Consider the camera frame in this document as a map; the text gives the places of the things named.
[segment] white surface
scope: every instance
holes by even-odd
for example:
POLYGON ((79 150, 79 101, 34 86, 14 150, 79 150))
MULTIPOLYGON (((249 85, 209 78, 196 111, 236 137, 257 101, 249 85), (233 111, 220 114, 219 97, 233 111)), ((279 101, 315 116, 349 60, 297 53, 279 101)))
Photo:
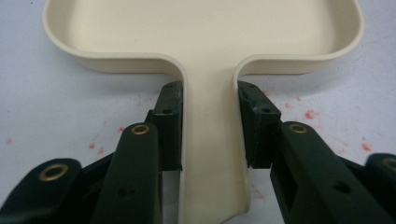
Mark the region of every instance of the white surface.
MULTIPOLYGON (((283 120, 311 124, 336 153, 364 163, 372 152, 396 153, 396 3, 366 0, 360 5, 365 36, 346 57, 315 74, 243 79, 269 92, 283 120), (311 109, 314 118, 307 119, 311 109), (372 151, 364 150, 364 144, 372 151)), ((85 166, 114 150, 119 127, 143 120, 161 85, 170 81, 164 76, 105 75, 79 66, 47 39, 42 8, 43 1, 0 2, 2 202, 43 161, 70 157, 85 166), (101 147, 105 152, 98 155, 101 147)), ((251 210, 228 223, 282 223, 268 173, 250 173, 251 210)), ((177 181, 171 174, 167 180, 177 181)), ((165 223, 175 223, 171 212, 177 195, 165 195, 172 195, 165 200, 165 223)))
POLYGON ((355 0, 49 0, 43 22, 93 70, 183 80, 181 223, 248 210, 238 76, 319 70, 355 47, 363 27, 355 0))

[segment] white table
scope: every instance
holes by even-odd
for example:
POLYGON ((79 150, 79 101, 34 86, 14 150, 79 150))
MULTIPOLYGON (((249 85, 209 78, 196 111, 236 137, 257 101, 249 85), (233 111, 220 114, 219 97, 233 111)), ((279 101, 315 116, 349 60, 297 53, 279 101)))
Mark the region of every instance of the white table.
MULTIPOLYGON (((38 164, 86 166, 114 151, 122 128, 143 121, 165 75, 88 70, 47 38, 44 0, 0 2, 0 203, 38 164)), ((396 154, 396 2, 360 0, 366 22, 347 56, 302 76, 243 77, 282 111, 314 127, 339 156, 364 164, 396 154)), ((251 208, 227 223, 283 223, 269 171, 250 170, 251 208)), ((177 172, 164 175, 164 223, 177 222, 177 172)))

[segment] cream plastic tray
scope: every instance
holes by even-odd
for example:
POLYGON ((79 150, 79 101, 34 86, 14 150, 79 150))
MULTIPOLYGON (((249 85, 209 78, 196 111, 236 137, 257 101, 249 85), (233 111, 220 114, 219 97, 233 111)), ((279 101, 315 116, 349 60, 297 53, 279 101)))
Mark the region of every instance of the cream plastic tray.
POLYGON ((353 49, 355 0, 48 0, 51 41, 107 73, 184 83, 179 223, 220 223, 249 208, 236 82, 302 74, 353 49))

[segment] clamp jaw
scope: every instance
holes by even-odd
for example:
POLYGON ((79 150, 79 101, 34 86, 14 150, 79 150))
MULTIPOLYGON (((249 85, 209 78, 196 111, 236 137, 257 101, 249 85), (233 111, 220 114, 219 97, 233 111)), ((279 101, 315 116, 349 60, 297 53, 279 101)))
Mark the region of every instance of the clamp jaw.
MULTIPOLYGON (((365 166, 337 157, 311 127, 282 122, 250 83, 238 82, 247 165, 271 169, 286 223, 395 223, 396 156, 365 166)), ((56 159, 10 193, 0 223, 162 223, 162 171, 182 170, 182 83, 165 85, 145 122, 127 127, 116 151, 81 168, 56 159)))

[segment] metal grommet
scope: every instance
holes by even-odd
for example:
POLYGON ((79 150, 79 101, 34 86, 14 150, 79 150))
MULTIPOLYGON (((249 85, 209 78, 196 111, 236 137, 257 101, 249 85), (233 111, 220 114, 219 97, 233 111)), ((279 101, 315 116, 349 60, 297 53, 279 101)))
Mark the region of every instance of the metal grommet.
POLYGON ((132 128, 131 132, 133 134, 145 134, 149 132, 149 126, 146 124, 139 124, 132 128))
POLYGON ((291 124, 289 125, 289 130, 291 130, 294 133, 307 133, 308 130, 300 124, 291 124))
POLYGON ((69 167, 66 164, 63 164, 63 163, 52 164, 51 166, 48 166, 46 169, 44 169, 40 173, 40 175, 38 175, 38 179, 41 181, 45 181, 45 182, 56 180, 59 177, 66 174, 68 170, 69 170, 69 167))
POLYGON ((382 164, 384 164, 391 171, 396 172, 396 159, 385 158, 382 160, 382 164))

